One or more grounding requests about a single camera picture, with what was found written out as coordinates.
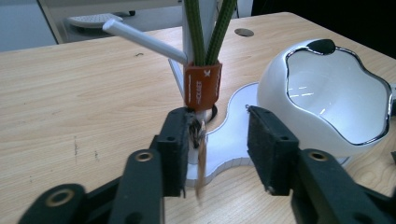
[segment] orange label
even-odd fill
[[[189,64],[184,70],[184,103],[195,111],[211,109],[219,99],[221,63],[209,66]]]

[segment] white pipe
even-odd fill
[[[183,51],[175,49],[172,46],[169,46],[150,35],[146,35],[145,33],[136,30],[135,28],[122,22],[116,21],[114,19],[109,20],[103,25],[103,30],[112,35],[118,35],[124,37],[125,39],[131,40],[136,44],[154,50],[161,55],[171,58],[179,63],[187,64],[187,56]]]

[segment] green stalk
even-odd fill
[[[184,6],[186,9],[187,23],[190,28],[194,65],[204,66],[205,45],[199,10],[199,0],[184,0]]]
[[[237,0],[224,0],[219,13],[218,21],[216,22],[215,30],[209,43],[209,49],[206,54],[206,65],[213,65],[217,63],[220,48],[230,24],[231,16],[235,10]]]

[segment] orange band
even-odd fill
[[[187,65],[184,70],[184,103],[194,111],[211,109],[219,99],[221,63],[209,66]]]

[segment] white plastic dish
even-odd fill
[[[279,53],[258,88],[258,106],[275,113],[300,140],[334,157],[362,153],[389,130],[391,88],[356,53],[330,39]]]

